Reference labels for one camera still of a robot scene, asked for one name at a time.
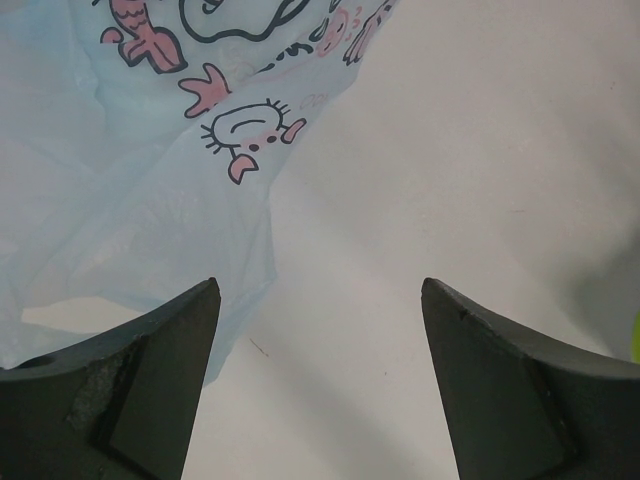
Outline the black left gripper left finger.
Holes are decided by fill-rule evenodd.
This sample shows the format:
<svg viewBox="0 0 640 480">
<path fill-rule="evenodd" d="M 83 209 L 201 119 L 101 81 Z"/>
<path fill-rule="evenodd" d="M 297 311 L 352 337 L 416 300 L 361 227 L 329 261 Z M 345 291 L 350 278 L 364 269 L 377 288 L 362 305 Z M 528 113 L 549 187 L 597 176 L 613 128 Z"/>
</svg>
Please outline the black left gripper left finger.
<svg viewBox="0 0 640 480">
<path fill-rule="evenodd" d="M 210 278 L 136 319 L 2 370 L 2 478 L 181 478 L 220 305 Z"/>
</svg>

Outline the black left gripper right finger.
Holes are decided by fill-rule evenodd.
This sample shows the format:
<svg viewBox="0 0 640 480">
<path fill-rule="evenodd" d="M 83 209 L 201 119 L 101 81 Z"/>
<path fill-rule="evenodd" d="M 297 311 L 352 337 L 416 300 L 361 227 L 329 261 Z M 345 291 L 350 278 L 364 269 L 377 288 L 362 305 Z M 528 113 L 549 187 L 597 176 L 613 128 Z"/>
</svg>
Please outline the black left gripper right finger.
<svg viewBox="0 0 640 480">
<path fill-rule="evenodd" d="M 553 339 L 437 279 L 421 301 L 460 478 L 638 478 L 637 364 Z"/>
</svg>

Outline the green fake lime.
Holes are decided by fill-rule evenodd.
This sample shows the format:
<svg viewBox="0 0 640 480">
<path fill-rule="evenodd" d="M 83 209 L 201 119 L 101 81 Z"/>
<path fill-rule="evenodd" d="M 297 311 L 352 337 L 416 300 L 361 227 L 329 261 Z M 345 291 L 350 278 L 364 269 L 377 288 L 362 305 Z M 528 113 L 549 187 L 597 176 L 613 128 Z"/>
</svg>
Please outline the green fake lime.
<svg viewBox="0 0 640 480">
<path fill-rule="evenodd" d="M 634 363 L 640 363 L 640 312 L 637 312 L 634 318 L 631 336 L 631 358 Z"/>
</svg>

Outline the light blue plastic bag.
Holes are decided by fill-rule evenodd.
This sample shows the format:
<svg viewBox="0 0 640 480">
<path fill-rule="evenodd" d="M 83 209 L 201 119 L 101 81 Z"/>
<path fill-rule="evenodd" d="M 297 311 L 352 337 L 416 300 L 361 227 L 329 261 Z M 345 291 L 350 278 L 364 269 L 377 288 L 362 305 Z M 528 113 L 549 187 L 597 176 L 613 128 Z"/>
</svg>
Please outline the light blue plastic bag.
<svg viewBox="0 0 640 480">
<path fill-rule="evenodd" d="M 75 343 L 25 310 L 149 311 L 214 277 L 214 381 L 275 277 L 269 190 L 392 1 L 5 1 L 1 365 Z"/>
</svg>

